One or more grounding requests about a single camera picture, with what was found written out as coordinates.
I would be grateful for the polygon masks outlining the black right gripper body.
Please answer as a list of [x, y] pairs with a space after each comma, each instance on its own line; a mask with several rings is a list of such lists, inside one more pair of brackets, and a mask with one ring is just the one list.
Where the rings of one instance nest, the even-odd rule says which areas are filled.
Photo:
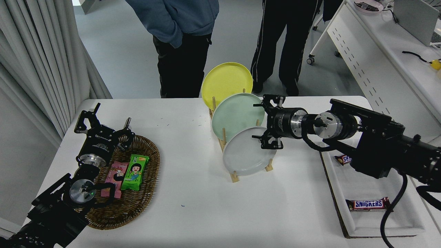
[[294, 108], [274, 107], [266, 110], [267, 130], [275, 138], [288, 137], [294, 138], [291, 127], [291, 118], [294, 114]]

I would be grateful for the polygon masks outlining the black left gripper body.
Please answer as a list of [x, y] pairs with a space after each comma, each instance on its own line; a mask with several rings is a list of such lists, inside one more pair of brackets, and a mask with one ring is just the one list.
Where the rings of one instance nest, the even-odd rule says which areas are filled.
[[96, 155], [108, 161], [118, 144], [114, 137], [115, 130], [108, 127], [95, 127], [87, 131], [86, 140], [80, 150], [80, 157], [87, 154]]

